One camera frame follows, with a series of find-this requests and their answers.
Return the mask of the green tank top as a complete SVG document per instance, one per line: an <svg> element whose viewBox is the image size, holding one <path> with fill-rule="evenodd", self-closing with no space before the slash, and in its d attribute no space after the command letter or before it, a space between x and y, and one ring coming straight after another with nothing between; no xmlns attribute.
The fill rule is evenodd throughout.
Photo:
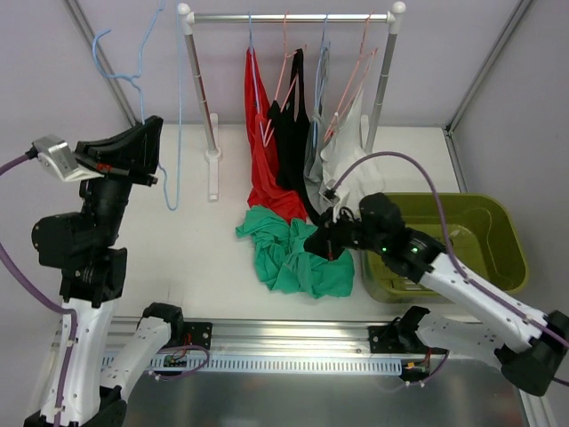
<svg viewBox="0 0 569 427"><path fill-rule="evenodd" d="M236 236L251 239L254 271L269 291L304 293L313 299L349 297L355 276L352 255L345 252L330 261L305 250L305 241L316 230L301 219L287 222L272 210L255 205L236 227Z"/></svg>

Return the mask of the light blue hanger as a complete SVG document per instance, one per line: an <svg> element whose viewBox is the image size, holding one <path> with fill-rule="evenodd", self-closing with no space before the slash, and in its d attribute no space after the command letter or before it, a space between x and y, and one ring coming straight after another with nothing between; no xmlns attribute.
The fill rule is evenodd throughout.
<svg viewBox="0 0 569 427"><path fill-rule="evenodd" d="M92 41L92 59L102 77L116 79L134 97L137 121L153 115L177 125L177 139L161 145L172 157L159 160L166 208L180 207L183 148L184 72L183 36L177 23L177 1L129 1L127 18L118 31L102 28ZM114 70L102 69L99 46Z"/></svg>

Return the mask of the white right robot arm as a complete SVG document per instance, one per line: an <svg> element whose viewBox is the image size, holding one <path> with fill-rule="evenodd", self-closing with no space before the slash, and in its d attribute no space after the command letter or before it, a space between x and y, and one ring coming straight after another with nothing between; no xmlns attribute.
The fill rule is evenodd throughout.
<svg viewBox="0 0 569 427"><path fill-rule="evenodd" d="M371 251L399 277L460 305L476 323L438 316L412 306L396 323L397 343L414 353L422 347L460 353L498 369L519 390L542 397L568 354L568 317L549 314L501 291L461 262L450 245L408 227L398 206L375 193L359 214L329 208L304 248L329 261L347 249Z"/></svg>

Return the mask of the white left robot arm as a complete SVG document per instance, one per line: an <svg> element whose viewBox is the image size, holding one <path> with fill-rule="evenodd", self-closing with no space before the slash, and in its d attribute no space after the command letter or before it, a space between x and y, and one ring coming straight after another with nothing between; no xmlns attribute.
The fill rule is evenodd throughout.
<svg viewBox="0 0 569 427"><path fill-rule="evenodd" d="M133 338L110 367L101 362L108 330L122 297L127 252L116 246L134 185L156 183L164 121L151 116L130 129L74 148L47 135L29 156L61 181L79 183L77 212L39 220L31 239L42 266L60 271L62 330L44 402L28 426L118 426L127 400L150 360L185 336L182 311L150 304Z"/></svg>

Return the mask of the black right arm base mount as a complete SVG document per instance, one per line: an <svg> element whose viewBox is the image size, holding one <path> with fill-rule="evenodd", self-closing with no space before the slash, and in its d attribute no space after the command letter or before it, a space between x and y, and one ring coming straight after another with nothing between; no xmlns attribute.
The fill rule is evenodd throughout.
<svg viewBox="0 0 569 427"><path fill-rule="evenodd" d="M372 354L411 353L413 344L405 342L391 325L367 327L369 349Z"/></svg>

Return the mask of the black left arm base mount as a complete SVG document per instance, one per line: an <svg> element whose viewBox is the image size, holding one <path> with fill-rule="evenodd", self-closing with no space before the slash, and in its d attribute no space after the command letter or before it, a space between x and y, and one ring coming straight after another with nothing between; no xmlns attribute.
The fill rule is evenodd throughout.
<svg viewBox="0 0 569 427"><path fill-rule="evenodd" d="M205 321L185 321L181 342L183 345L199 346L211 349L213 324Z"/></svg>

